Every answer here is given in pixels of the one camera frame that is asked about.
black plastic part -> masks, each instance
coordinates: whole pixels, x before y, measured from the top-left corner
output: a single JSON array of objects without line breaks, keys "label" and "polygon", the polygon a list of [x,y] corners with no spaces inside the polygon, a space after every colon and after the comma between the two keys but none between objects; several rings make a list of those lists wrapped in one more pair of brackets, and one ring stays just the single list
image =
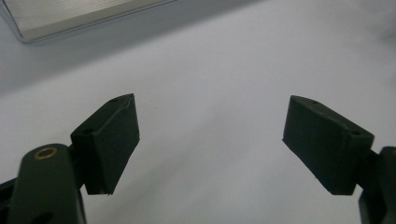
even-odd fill
[{"label": "black plastic part", "polygon": [[112,194],[139,142],[134,95],[108,101],[71,134],[89,194]]},{"label": "black plastic part", "polygon": [[86,223],[67,146],[46,145],[23,157],[7,223]]},{"label": "black plastic part", "polygon": [[364,194],[371,198],[382,197],[382,190],[377,176],[379,156],[370,150],[370,153],[359,160],[357,183],[364,189]]},{"label": "black plastic part", "polygon": [[382,195],[375,197],[367,194],[364,190],[359,197],[359,210],[361,212],[361,224],[381,224],[387,208]]},{"label": "black plastic part", "polygon": [[325,105],[291,96],[283,141],[334,195],[351,195],[374,136]]},{"label": "black plastic part", "polygon": [[16,179],[0,185],[0,223],[6,223]]},{"label": "black plastic part", "polygon": [[378,179],[387,207],[382,224],[396,223],[396,147],[384,147],[377,163]]}]

brass insert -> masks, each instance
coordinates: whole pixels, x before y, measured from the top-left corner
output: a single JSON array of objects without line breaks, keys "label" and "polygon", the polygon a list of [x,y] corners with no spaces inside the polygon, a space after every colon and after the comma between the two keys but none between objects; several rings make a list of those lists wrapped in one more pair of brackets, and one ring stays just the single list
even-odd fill
[{"label": "brass insert", "polygon": [[58,148],[56,147],[46,147],[35,153],[35,159],[39,161],[46,160],[53,157],[57,152]]}]

white backdrop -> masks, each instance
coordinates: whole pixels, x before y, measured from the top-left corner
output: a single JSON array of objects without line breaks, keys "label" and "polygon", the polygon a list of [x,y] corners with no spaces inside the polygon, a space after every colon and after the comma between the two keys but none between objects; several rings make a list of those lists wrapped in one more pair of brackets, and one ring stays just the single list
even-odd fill
[{"label": "white backdrop", "polygon": [[360,223],[282,143],[289,97],[396,146],[395,35],[344,0],[179,0],[19,43],[0,20],[0,181],[107,100],[135,94],[141,141],[89,223]]}]

screw hole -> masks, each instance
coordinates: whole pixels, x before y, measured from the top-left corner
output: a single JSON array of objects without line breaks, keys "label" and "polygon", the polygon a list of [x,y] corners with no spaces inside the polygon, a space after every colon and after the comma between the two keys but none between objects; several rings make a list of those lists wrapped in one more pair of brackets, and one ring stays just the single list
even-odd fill
[{"label": "screw hole", "polygon": [[53,214],[51,212],[46,212],[35,217],[35,219],[32,220],[31,224],[46,224],[46,223],[50,223],[52,219],[53,219]]},{"label": "screw hole", "polygon": [[90,134],[93,132],[94,132],[94,129],[86,129],[86,130],[82,131],[82,133],[84,133],[84,134]]}]

rubber gripper pad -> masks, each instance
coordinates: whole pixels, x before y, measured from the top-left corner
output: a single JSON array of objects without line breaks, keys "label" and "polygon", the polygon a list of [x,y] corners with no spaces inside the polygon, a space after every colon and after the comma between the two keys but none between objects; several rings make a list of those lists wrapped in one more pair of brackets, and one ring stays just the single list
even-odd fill
[{"label": "rubber gripper pad", "polygon": [[139,142],[134,95],[114,98],[100,107],[71,134],[83,158],[89,194],[112,194]]},{"label": "rubber gripper pad", "polygon": [[331,194],[351,195],[374,136],[319,102],[291,96],[283,141]]}]

